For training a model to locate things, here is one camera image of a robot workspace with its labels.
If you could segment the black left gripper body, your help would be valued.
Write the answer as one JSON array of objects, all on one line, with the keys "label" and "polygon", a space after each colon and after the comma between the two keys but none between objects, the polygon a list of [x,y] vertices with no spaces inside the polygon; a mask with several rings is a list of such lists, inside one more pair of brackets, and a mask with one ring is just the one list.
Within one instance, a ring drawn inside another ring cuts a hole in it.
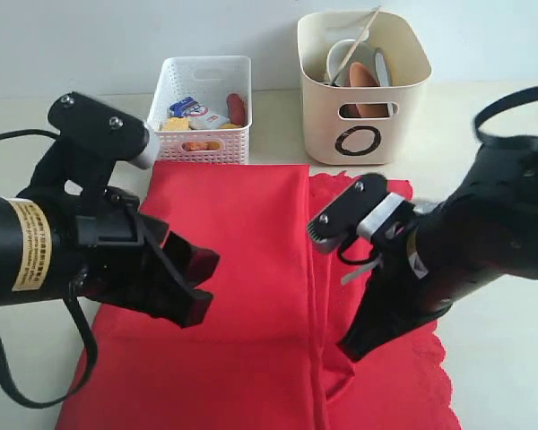
[{"label": "black left gripper body", "polygon": [[163,267],[157,249],[169,226],[139,206],[138,197],[116,187],[106,188],[91,207],[83,195],[46,195],[53,251],[44,298],[66,297],[72,289],[78,297],[142,309],[149,270]]}]

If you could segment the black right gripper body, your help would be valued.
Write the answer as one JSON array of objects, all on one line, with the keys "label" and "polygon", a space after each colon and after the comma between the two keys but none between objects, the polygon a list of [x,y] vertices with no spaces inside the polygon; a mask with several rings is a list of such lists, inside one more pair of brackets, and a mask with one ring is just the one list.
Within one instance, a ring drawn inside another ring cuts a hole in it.
[{"label": "black right gripper body", "polygon": [[362,298],[368,323],[428,323],[452,304],[500,277],[435,228],[438,213],[420,215],[399,202],[370,237],[380,262]]}]

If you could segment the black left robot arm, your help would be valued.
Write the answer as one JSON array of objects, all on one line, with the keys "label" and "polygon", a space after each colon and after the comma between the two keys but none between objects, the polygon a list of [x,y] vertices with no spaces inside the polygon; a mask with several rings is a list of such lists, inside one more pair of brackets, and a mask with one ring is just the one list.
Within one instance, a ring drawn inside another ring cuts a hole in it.
[{"label": "black left robot arm", "polygon": [[0,197],[0,306],[80,297],[181,328],[203,322],[213,301],[200,288],[220,256],[192,245],[139,199],[108,187],[95,212],[83,197],[49,190]]}]

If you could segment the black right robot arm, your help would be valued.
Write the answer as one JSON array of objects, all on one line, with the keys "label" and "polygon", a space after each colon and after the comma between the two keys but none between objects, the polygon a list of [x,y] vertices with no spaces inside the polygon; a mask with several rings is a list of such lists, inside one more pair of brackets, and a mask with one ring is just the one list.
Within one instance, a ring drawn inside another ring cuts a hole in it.
[{"label": "black right robot arm", "polygon": [[443,316],[504,275],[538,280],[538,138],[481,146],[462,184],[426,214],[405,205],[371,238],[372,270],[339,341],[353,362]]}]

